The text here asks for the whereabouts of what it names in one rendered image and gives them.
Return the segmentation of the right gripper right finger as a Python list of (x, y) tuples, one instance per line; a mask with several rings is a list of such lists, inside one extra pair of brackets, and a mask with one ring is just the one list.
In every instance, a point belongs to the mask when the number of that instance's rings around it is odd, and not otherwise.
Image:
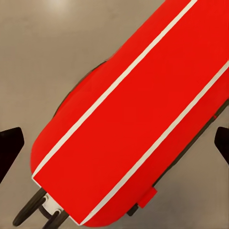
[(229, 128), (218, 127), (214, 144), (229, 164)]

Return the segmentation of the radio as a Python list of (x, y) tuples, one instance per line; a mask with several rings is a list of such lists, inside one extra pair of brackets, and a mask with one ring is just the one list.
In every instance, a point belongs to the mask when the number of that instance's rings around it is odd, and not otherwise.
[(66, 96), (31, 149), (36, 210), (57, 229), (110, 225), (155, 185), (229, 106), (229, 0), (166, 0), (114, 56)]

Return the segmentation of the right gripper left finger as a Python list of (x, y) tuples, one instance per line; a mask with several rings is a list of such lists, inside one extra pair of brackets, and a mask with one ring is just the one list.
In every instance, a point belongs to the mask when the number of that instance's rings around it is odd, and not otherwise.
[(0, 132), (0, 183), (24, 146), (20, 127)]

